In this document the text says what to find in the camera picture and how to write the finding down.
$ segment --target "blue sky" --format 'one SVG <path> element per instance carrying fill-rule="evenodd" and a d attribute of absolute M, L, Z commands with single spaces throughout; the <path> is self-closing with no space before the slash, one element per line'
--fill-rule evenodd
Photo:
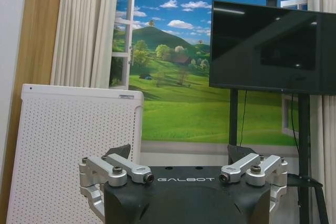
<path fill-rule="evenodd" d="M 222 0 L 265 5 L 266 0 Z M 210 42 L 212 0 L 135 0 L 133 29 L 155 27 L 183 38 L 191 44 Z M 117 17 L 125 16 L 127 0 L 118 0 Z"/>

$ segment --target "green grass field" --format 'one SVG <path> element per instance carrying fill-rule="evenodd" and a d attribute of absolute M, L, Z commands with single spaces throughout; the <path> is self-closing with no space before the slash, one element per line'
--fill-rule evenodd
<path fill-rule="evenodd" d="M 140 73 L 149 73 L 153 80 L 139 79 Z M 151 59 L 146 68 L 131 68 L 130 89 L 145 96 L 142 139 L 227 143 L 229 90 L 211 88 L 207 76 L 191 73 L 181 86 L 179 74 L 179 66 L 161 60 Z M 238 141 L 244 95 L 239 92 Z M 243 144 L 294 145 L 292 137 L 281 133 L 280 94 L 247 93 Z"/>

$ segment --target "tv stand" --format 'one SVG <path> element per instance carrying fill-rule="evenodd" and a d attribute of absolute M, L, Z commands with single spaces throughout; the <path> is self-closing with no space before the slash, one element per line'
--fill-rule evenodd
<path fill-rule="evenodd" d="M 277 7 L 278 0 L 266 0 L 267 6 Z M 298 94 L 299 103 L 299 176 L 294 176 L 290 186 L 298 187 L 300 224 L 309 223 L 309 188 L 314 187 L 321 224 L 328 224 L 322 185 L 310 178 L 310 107 L 309 94 Z M 237 145 L 238 89 L 230 89 L 229 144 Z"/>

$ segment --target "perforated white panel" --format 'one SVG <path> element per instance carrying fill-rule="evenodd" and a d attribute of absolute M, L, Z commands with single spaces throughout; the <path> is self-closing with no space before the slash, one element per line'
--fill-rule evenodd
<path fill-rule="evenodd" d="M 139 161 L 142 93 L 25 84 L 22 100 L 7 223 L 101 223 L 78 163 L 128 143 Z"/>

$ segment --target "landscape picture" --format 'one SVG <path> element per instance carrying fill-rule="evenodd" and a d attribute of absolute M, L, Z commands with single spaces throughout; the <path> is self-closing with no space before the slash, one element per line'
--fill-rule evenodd
<path fill-rule="evenodd" d="M 265 0 L 224 0 L 264 5 Z M 208 86 L 212 0 L 135 0 L 130 90 L 145 96 L 142 139 L 227 143 L 229 90 Z M 118 0 L 117 17 L 127 0 Z M 113 51 L 124 50 L 116 23 Z M 110 84 L 120 82 L 122 61 L 112 59 Z M 245 91 L 239 92 L 238 141 Z M 282 134 L 281 94 L 247 93 L 243 144 L 294 145 Z"/>

